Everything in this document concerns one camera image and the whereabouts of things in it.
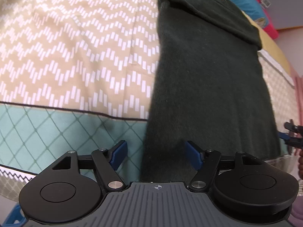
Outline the person's right hand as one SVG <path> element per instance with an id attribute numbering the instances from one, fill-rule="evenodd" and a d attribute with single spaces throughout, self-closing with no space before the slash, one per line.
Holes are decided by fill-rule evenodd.
<path id="1" fill-rule="evenodd" d="M 299 159 L 298 159 L 298 175 L 300 179 L 303 179 L 303 153 L 299 154 Z"/>

